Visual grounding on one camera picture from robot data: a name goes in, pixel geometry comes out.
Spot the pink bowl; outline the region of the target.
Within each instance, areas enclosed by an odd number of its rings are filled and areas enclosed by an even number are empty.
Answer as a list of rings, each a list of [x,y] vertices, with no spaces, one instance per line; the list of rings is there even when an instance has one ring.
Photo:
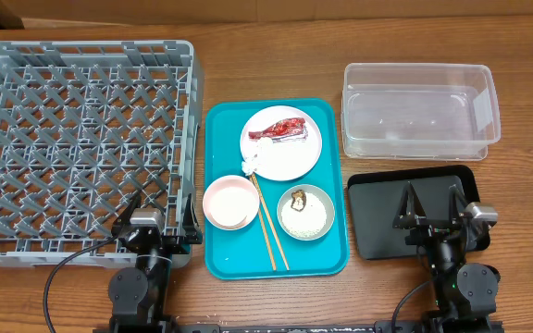
[[[257,217],[259,206],[259,194],[254,184],[236,175],[216,179],[203,196],[205,218],[222,230],[245,228]]]

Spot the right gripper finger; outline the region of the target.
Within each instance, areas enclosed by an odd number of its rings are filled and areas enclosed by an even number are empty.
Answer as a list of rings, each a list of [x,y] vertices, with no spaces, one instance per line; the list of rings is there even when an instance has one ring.
[[[468,201],[456,185],[450,187],[448,208],[449,220],[453,225],[463,225],[465,222],[465,214],[461,208],[466,208]]]
[[[427,222],[427,214],[420,203],[415,188],[411,182],[408,182],[403,188],[392,226],[399,229],[411,229],[426,225]]]

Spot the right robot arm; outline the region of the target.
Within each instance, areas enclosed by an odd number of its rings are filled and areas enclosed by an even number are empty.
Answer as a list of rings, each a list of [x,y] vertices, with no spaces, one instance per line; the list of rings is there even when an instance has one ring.
[[[430,279],[407,293],[396,306],[390,330],[401,332],[398,314],[404,304],[427,286],[434,289],[437,309],[424,313],[412,332],[502,332],[502,323],[492,322],[501,275],[490,265],[466,261],[480,241],[497,224],[494,207],[469,202],[456,186],[450,187],[448,216],[429,218],[412,184],[403,188],[393,226],[406,229],[405,243],[423,250]]]

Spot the white rice pile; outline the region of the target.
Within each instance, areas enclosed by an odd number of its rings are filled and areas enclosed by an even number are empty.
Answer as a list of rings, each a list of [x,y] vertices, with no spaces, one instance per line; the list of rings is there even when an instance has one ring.
[[[291,198],[281,209],[279,221],[289,233],[299,239],[313,238],[326,226],[327,211],[324,203],[313,193],[306,192],[306,205],[302,212],[291,209]]]

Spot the white tissue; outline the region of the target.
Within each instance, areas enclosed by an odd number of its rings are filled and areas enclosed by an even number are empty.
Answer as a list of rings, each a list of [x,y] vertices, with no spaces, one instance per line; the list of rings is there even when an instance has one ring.
[[[261,159],[265,153],[273,146],[274,142],[270,138],[261,138],[255,142],[250,154],[242,160],[242,172],[245,176],[252,176],[261,165]]]

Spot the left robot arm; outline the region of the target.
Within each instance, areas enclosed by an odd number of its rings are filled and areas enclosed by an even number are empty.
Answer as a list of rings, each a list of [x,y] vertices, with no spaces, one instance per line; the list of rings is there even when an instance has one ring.
[[[174,235],[163,233],[165,217],[158,208],[142,208],[136,193],[112,225],[112,236],[136,255],[132,267],[120,269],[108,285],[113,304],[111,332],[179,332],[174,316],[164,313],[171,269],[188,264],[192,246],[203,242],[194,199],[184,200],[184,214]]]

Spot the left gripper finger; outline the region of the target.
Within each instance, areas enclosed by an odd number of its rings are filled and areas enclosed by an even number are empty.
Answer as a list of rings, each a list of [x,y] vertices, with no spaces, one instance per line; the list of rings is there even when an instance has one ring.
[[[130,223],[130,218],[132,217],[134,211],[141,206],[142,195],[140,193],[133,194],[127,203],[126,208],[118,216],[114,222],[115,227],[122,227]]]
[[[185,200],[181,229],[181,236],[187,244],[202,243],[202,231],[194,211],[194,198],[191,193]]]

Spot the grey bowl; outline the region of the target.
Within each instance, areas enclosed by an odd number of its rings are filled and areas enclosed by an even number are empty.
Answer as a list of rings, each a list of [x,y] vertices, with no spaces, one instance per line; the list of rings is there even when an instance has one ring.
[[[326,226],[324,226],[324,228],[321,229],[313,238],[307,238],[307,239],[295,238],[289,233],[289,231],[287,229],[285,229],[285,227],[279,221],[280,212],[281,212],[283,204],[287,200],[289,200],[291,198],[291,194],[294,191],[297,191],[297,190],[304,190],[306,192],[313,193],[315,196],[317,196],[324,203],[324,205],[326,207],[326,211],[327,211],[327,215],[328,215]],[[301,185],[296,185],[296,186],[293,186],[293,187],[289,188],[286,192],[284,192],[282,194],[282,196],[279,199],[279,203],[278,203],[278,207],[277,207],[277,219],[278,219],[278,222],[279,222],[280,226],[282,227],[282,229],[289,236],[291,236],[292,238],[294,238],[296,240],[299,240],[299,241],[315,241],[317,239],[322,238],[332,228],[332,225],[333,225],[334,220],[335,220],[335,208],[334,208],[333,202],[331,201],[330,197],[323,190],[321,190],[320,188],[318,188],[317,186],[314,186],[314,185],[301,184]]]

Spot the red snack wrapper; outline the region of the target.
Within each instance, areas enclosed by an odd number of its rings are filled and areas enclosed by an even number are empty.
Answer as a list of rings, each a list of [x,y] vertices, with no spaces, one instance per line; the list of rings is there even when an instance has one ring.
[[[304,140],[307,135],[305,119],[302,117],[285,118],[266,129],[248,132],[249,139],[253,141],[269,138],[274,142],[287,142]]]

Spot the brown food scrap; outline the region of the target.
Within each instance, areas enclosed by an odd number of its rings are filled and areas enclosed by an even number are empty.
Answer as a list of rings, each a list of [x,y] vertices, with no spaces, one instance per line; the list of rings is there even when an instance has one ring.
[[[291,209],[302,212],[306,205],[306,194],[304,190],[297,190],[291,194]]]

